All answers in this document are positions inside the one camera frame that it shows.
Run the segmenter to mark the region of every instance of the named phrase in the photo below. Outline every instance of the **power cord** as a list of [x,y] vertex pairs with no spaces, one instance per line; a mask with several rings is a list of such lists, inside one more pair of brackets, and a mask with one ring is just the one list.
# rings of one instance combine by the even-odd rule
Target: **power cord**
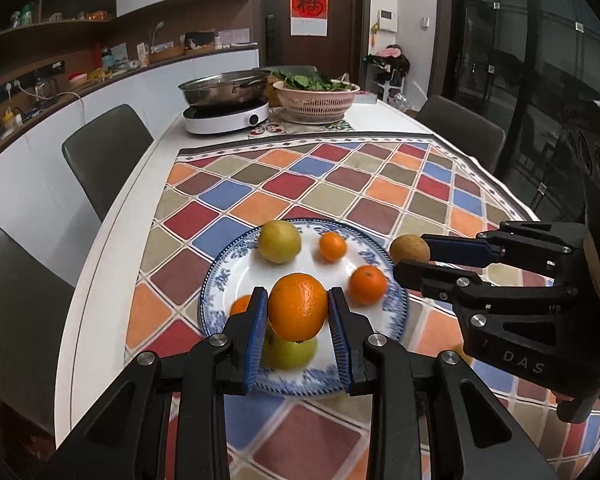
[[[36,95],[36,94],[32,94],[31,92],[27,92],[20,85],[20,81],[17,79],[13,81],[13,85],[16,88],[19,88],[25,94],[30,95],[31,97],[35,97],[36,99],[42,99],[45,101],[51,101],[53,99],[53,97],[42,97],[42,95]],[[75,95],[80,100],[80,104],[82,105],[82,125],[84,126],[86,124],[86,119],[85,119],[85,111],[84,111],[84,101],[82,100],[82,97],[80,97],[80,95],[77,94],[76,92],[58,92],[58,96],[61,96],[61,95]]]

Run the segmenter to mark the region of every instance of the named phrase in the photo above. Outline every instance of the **leafy green vegetable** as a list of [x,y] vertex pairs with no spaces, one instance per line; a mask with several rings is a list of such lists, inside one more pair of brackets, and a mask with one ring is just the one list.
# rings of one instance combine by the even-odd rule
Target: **leafy green vegetable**
[[282,71],[275,72],[274,76],[285,82],[286,88],[294,90],[310,90],[315,92],[343,92],[353,90],[353,85],[341,81],[332,81],[327,76],[316,73],[311,77],[305,75],[293,76]]

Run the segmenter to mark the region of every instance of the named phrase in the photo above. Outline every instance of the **dining table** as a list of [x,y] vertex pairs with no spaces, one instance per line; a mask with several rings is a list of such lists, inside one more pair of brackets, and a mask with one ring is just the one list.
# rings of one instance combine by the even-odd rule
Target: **dining table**
[[[205,337],[200,289],[213,260],[272,219],[334,219],[382,248],[402,234],[475,237],[501,221],[538,218],[471,156],[385,103],[353,104],[327,126],[292,124],[273,109],[259,126],[196,136],[181,116],[144,154],[102,223],[75,289],[59,353],[59,445],[139,352],[187,352]],[[495,285],[551,280],[492,264]],[[450,304],[410,290],[401,343],[435,356],[460,349]],[[600,403],[581,424],[558,420],[547,389],[477,360],[471,366],[561,479],[574,478],[600,442]],[[179,397],[167,437],[173,479]],[[362,480],[370,396],[226,396],[232,478]],[[430,475],[420,425],[423,478]]]

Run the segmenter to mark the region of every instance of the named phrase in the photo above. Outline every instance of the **colorful diamond pattern tablecloth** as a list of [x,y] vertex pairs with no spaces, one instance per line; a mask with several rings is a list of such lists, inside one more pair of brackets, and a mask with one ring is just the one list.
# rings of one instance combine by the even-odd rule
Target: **colorful diamond pattern tablecloth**
[[[384,247],[405,233],[474,237],[503,220],[528,219],[506,189],[432,136],[349,135],[356,137],[269,138],[180,152],[140,265],[126,335],[127,362],[144,349],[167,356],[199,341],[198,295],[211,261],[234,238],[271,219],[335,218]],[[482,276],[497,285],[545,285],[542,276],[501,264],[487,267]],[[435,356],[461,344],[448,303],[414,291],[410,298],[402,340],[409,350]],[[482,362],[472,366],[558,477],[574,478],[600,440],[600,405],[587,422],[565,424],[545,388]],[[365,477],[369,397],[298,400],[255,392],[226,397],[225,404],[232,478]],[[177,413],[176,397],[168,478],[173,478]],[[422,471],[428,478],[425,426],[421,433]]]

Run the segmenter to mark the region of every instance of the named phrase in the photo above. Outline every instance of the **small orange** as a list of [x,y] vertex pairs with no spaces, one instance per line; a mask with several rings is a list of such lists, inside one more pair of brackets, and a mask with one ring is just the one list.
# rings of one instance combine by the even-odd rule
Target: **small orange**
[[302,272],[283,276],[269,293],[269,322],[285,341],[302,342],[314,337],[327,312],[327,291],[313,276]]
[[349,278],[349,294],[358,303],[371,304],[379,301],[387,288],[386,276],[372,265],[358,267]]
[[339,234],[328,232],[320,236],[318,249],[325,260],[337,262],[347,253],[347,243]]
[[241,296],[240,298],[235,300],[234,304],[232,304],[231,306],[229,316],[232,316],[233,314],[240,314],[241,312],[246,311],[250,301],[251,294],[245,294],[244,296]]

